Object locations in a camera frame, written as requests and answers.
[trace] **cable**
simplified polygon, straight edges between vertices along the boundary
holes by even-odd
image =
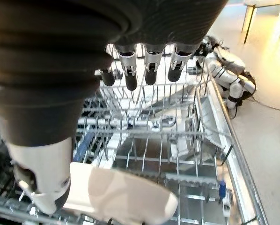
[[[230,120],[233,120],[236,116],[237,116],[237,112],[238,112],[238,106],[236,105],[236,112],[235,115],[232,118],[229,118]]]
[[[262,106],[265,106],[265,107],[267,107],[267,108],[270,108],[270,109],[274,109],[274,110],[280,111],[280,109],[279,109],[279,108],[275,108],[275,107],[272,107],[272,106],[266,105],[266,104],[264,104],[264,103],[262,103],[262,102],[260,102],[260,101],[256,100],[253,96],[252,96],[252,100],[251,100],[251,99],[247,99],[247,100],[248,100],[248,101],[251,101],[251,102],[256,102],[256,103],[258,103],[258,104],[260,104],[260,105],[262,105]]]

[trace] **white floor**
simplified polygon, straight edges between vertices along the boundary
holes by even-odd
[[[224,41],[256,78],[255,98],[280,109],[280,20],[259,9],[244,45],[245,7],[225,7],[209,34]],[[246,101],[232,120],[271,225],[280,225],[280,111]]]

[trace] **robotic hand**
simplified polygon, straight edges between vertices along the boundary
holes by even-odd
[[[218,84],[221,95],[229,90],[228,109],[241,105],[242,100],[249,98],[256,91],[255,80],[248,71],[245,71],[244,62],[222,48],[215,38],[206,36],[196,55],[198,56],[197,65],[200,67],[203,66],[203,60],[205,60],[205,65]]]
[[[177,81],[226,2],[0,0],[0,134],[19,186],[42,212],[67,199],[77,121],[84,98],[99,87],[95,70],[114,82],[106,45],[116,46],[134,90],[134,46],[146,45],[153,84],[163,47],[176,44],[169,79]]]

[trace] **dishwasher lower rack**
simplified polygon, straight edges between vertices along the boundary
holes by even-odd
[[[169,225],[267,224],[215,84],[204,78],[185,74],[177,83],[142,82],[134,92],[121,81],[102,84],[85,101],[73,159],[124,170],[171,190],[179,204]],[[0,217],[36,224],[102,223],[64,210],[41,213],[15,184],[12,166],[0,162]],[[224,216],[221,180],[227,184],[230,217]]]

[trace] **black cable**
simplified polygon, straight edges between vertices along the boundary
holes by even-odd
[[[247,225],[247,224],[249,224],[249,223],[251,223],[251,222],[253,222],[253,221],[257,220],[257,219],[258,219],[257,216],[255,216],[254,218],[248,220],[247,222],[241,223],[240,225]]]
[[[235,115],[233,116],[233,118],[229,118],[230,120],[233,120],[236,116],[237,116],[237,112],[238,112],[238,106],[236,105],[236,112],[235,112]]]

